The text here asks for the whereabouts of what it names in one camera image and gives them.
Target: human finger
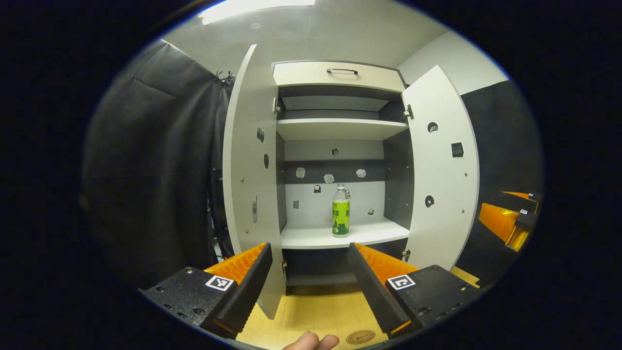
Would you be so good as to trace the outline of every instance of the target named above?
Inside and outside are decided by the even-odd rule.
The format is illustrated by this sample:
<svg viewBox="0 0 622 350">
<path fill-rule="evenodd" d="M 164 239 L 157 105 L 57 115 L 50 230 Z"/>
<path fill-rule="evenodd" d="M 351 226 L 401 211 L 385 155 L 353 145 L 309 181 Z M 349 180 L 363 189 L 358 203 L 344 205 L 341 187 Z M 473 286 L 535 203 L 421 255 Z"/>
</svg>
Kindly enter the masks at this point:
<svg viewBox="0 0 622 350">
<path fill-rule="evenodd" d="M 331 350 L 337 346 L 337 344 L 339 344 L 339 338 L 332 334 L 327 334 L 322 340 L 320 340 L 320 344 L 315 347 L 315 350 Z"/>
<path fill-rule="evenodd" d="M 320 338 L 317 334 L 306 331 L 296 342 L 284 347 L 283 350 L 315 350 L 318 344 L 320 344 Z"/>
</svg>

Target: plastic bottle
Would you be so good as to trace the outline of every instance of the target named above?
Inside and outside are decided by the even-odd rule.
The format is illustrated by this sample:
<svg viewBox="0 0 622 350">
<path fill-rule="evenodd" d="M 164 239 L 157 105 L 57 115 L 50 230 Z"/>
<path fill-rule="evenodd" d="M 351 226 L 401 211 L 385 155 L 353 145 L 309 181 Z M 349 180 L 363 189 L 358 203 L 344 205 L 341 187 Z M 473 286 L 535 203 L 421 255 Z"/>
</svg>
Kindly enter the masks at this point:
<svg viewBox="0 0 622 350">
<path fill-rule="evenodd" d="M 347 237 L 350 233 L 350 193 L 345 184 L 337 184 L 333 197 L 333 236 Z"/>
</svg>

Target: ceiling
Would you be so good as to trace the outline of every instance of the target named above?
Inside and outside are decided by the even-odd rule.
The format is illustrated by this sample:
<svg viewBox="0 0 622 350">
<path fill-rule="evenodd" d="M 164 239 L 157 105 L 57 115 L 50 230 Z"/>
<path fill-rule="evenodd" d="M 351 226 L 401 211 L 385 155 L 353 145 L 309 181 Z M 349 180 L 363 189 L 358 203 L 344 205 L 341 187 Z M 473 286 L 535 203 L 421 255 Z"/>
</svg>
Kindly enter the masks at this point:
<svg viewBox="0 0 622 350">
<path fill-rule="evenodd" d="M 447 31 L 391 0 L 316 0 L 312 7 L 247 12 L 207 26 L 193 16 L 163 39 L 211 72 L 236 74 L 252 44 L 267 47 L 272 62 L 349 60 L 397 67 Z"/>
</svg>

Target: round sticker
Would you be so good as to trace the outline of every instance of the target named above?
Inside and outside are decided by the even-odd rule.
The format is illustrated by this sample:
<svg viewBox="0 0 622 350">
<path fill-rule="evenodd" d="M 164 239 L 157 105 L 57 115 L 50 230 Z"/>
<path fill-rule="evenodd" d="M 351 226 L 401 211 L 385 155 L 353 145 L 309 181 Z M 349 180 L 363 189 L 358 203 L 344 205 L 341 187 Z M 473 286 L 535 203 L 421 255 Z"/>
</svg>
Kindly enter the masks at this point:
<svg viewBox="0 0 622 350">
<path fill-rule="evenodd" d="M 350 335 L 346 338 L 346 341 L 348 342 L 348 344 L 363 344 L 374 339 L 375 337 L 376 333 L 374 333 L 374 331 L 365 329 L 362 331 L 350 333 Z"/>
</svg>

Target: open cabinet door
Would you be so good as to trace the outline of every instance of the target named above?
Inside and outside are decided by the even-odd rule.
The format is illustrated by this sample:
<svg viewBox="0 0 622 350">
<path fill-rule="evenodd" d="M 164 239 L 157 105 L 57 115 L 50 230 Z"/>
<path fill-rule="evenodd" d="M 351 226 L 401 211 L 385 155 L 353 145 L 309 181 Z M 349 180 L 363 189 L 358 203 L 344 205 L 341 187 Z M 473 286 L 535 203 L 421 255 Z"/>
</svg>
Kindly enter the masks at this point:
<svg viewBox="0 0 622 350">
<path fill-rule="evenodd" d="M 272 246 L 272 267 L 257 301 L 274 319 L 285 290 L 276 194 L 278 94 L 270 62 L 252 45 L 242 61 L 227 110 L 223 143 L 223 192 L 235 254 L 264 242 Z"/>
<path fill-rule="evenodd" d="M 437 65 L 402 92 L 414 157 L 414 203 L 406 249 L 419 268 L 450 270 L 477 210 L 480 165 L 467 109 Z"/>
</svg>

